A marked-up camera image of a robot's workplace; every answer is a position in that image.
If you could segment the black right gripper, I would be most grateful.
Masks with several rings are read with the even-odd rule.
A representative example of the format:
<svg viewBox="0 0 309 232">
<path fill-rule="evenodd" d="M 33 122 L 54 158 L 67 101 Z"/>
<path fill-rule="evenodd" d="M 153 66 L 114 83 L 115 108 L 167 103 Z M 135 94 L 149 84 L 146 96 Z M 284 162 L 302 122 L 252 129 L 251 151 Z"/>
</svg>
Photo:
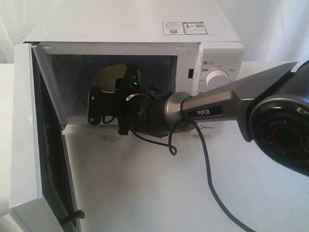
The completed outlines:
<svg viewBox="0 0 309 232">
<path fill-rule="evenodd" d="M 164 97 L 155 87 L 141 89 L 138 69 L 135 64 L 127 64 L 123 78 L 116 79 L 114 93 L 105 93 L 100 87 L 93 87 L 88 93 L 87 120 L 91 126 L 109 124 L 107 116 L 116 119 L 118 133 L 128 135 L 133 127 L 139 128 L 147 118 L 148 107 Z"/>
</svg>

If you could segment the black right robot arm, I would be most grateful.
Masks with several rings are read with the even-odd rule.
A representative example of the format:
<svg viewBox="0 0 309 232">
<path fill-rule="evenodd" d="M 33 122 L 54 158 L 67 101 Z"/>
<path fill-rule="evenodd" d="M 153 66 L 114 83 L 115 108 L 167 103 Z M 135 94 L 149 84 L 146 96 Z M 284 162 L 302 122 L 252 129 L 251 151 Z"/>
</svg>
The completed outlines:
<svg viewBox="0 0 309 232">
<path fill-rule="evenodd" d="M 87 120 L 97 126 L 109 116 L 117 120 L 120 135 L 132 131 L 157 138 L 195 130 L 201 122 L 236 121 L 245 141 L 308 176 L 309 65 L 294 66 L 285 63 L 192 96 L 142 89 L 136 65 L 128 64 L 114 93 L 90 89 Z"/>
</svg>

